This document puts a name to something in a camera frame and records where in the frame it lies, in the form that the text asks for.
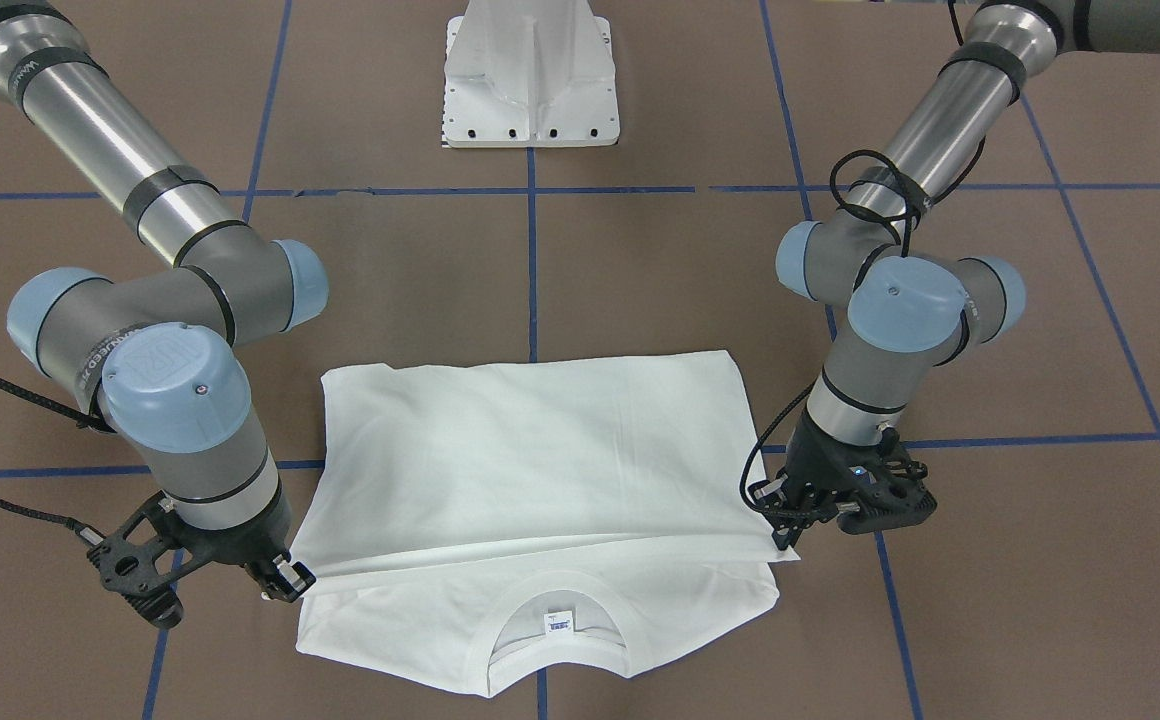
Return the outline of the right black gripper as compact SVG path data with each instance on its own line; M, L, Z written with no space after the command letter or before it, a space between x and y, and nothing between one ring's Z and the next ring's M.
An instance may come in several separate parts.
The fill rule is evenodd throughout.
M193 528L169 499L155 495L109 536L88 528L88 561L101 586L117 592L137 614L158 630L183 619L176 584L210 563L242 568L264 599L293 603L318 582L287 547L291 507L282 492L256 518L238 528Z

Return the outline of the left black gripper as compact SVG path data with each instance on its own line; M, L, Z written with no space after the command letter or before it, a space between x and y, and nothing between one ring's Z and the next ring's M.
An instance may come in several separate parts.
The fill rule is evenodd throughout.
M773 525L776 548L792 550L803 530L827 521L853 536L923 523L937 509L927 474L894 428L883 430L877 445L846 445L804 415L786 443L784 468L751 483L751 506Z

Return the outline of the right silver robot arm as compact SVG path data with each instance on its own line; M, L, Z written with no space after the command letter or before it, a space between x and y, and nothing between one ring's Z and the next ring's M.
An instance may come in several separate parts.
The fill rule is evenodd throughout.
M77 266L19 288L7 332L71 406L0 378L13 395L123 438L158 483L113 533L0 499L68 529L106 591L158 628L182 619L179 579L238 566L264 598L316 577L289 553L291 509L237 346L321 313L328 279L295 240L264 240L177 154L48 1L0 1L0 101L19 110L122 214L164 272L115 282Z

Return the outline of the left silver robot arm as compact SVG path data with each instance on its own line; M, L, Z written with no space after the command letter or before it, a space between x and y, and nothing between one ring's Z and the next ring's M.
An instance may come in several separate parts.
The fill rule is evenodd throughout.
M778 281L842 313L814 381L791 402L800 416L784 466L740 483L780 551L831 521L863 536L935 512L926 465L897 424L933 368L1018 323L1027 292L1005 260L938 259L914 234L967 179L1029 79L1060 56L1160 54L1160 1L984 1L955 36L958 48L887 145L838 161L838 170L865 165L848 187L831 183L833 214L780 242Z

